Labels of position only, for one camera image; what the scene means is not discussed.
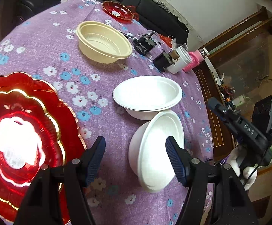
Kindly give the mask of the white gloved operator hand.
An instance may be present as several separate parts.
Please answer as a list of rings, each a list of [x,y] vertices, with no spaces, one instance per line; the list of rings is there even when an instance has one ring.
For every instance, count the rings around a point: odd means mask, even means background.
[[[245,191],[248,191],[248,189],[253,185],[256,180],[257,170],[255,170],[254,167],[246,167],[243,171],[240,170],[237,159],[240,156],[241,152],[242,146],[238,145],[231,151],[229,157],[227,158],[227,163],[232,167],[238,177],[240,177],[240,175],[242,174],[243,177],[240,179],[241,184],[243,185]]]

